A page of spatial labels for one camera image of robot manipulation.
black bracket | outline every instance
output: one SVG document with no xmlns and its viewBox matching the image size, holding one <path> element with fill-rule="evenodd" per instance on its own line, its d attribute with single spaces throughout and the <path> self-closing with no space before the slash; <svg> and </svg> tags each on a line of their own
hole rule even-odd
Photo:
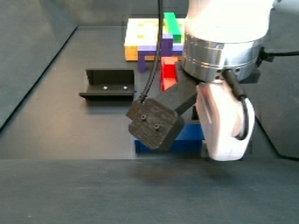
<svg viewBox="0 0 299 224">
<path fill-rule="evenodd" d="M 134 100 L 135 71 L 133 69 L 90 69 L 89 90 L 79 96 L 89 100 Z"/>
</svg>

green block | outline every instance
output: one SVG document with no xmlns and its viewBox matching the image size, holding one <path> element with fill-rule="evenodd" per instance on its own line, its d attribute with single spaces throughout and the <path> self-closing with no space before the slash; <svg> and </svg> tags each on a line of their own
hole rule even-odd
<svg viewBox="0 0 299 224">
<path fill-rule="evenodd" d="M 182 30 L 181 26 L 178 25 L 177 17 L 173 12 L 166 12 L 163 14 L 166 27 L 169 33 L 173 34 L 173 42 L 174 43 L 182 43 Z"/>
</svg>

black cable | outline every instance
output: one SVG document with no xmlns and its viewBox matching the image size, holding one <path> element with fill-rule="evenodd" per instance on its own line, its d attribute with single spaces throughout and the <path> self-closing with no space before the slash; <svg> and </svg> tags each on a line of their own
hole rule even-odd
<svg viewBox="0 0 299 224">
<path fill-rule="evenodd" d="M 163 43 L 163 28 L 165 28 L 165 1 L 158 0 L 158 14 L 159 14 L 159 30 L 158 30 L 158 41 L 157 41 L 157 51 L 155 51 L 155 58 L 154 58 L 154 66 L 153 71 L 150 73 L 150 77 L 145 86 L 145 91 L 139 95 L 138 100 L 143 103 L 146 100 L 150 88 L 153 86 L 155 80 L 155 72 L 158 68 L 158 62 L 161 59 L 161 51 L 162 51 L 162 43 Z"/>
<path fill-rule="evenodd" d="M 299 56 L 299 52 L 269 52 L 269 56 Z"/>
<path fill-rule="evenodd" d="M 223 71 L 222 76 L 226 80 L 226 82 L 229 83 L 229 86 L 231 88 L 231 92 L 234 94 L 234 96 L 237 97 L 237 99 L 241 101 L 242 103 L 242 107 L 243 107 L 243 115 L 245 115 L 245 124 L 243 124 L 243 131 L 242 133 L 237 136 L 238 140 L 245 140 L 249 136 L 249 106 L 247 106 L 247 95 L 246 92 L 243 91 L 243 88 L 239 85 L 239 80 L 237 75 L 234 74 L 233 70 L 227 69 Z"/>
<path fill-rule="evenodd" d="M 237 136 L 238 140 L 245 140 L 249 136 L 249 105 L 247 105 L 246 99 L 247 98 L 245 96 L 241 97 L 243 115 L 245 115 L 245 125 L 243 125 L 245 129 L 243 129 L 242 135 Z"/>
</svg>

red block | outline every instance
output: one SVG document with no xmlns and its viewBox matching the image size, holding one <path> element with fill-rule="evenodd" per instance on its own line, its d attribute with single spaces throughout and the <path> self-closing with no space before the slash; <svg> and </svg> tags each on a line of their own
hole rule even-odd
<svg viewBox="0 0 299 224">
<path fill-rule="evenodd" d="M 175 57 L 162 57 L 162 91 L 171 87 L 177 83 L 175 75 L 175 62 L 178 58 Z"/>
</svg>

screw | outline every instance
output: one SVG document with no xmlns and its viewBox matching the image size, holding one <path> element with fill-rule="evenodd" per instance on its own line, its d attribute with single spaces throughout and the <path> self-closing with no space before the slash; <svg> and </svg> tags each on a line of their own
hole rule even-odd
<svg viewBox="0 0 299 224">
<path fill-rule="evenodd" d="M 161 129 L 161 124 L 158 123 L 155 126 L 154 126 L 155 130 L 159 130 Z"/>
<path fill-rule="evenodd" d="M 143 121 L 146 120 L 146 115 L 142 115 L 142 120 L 143 120 Z"/>
</svg>

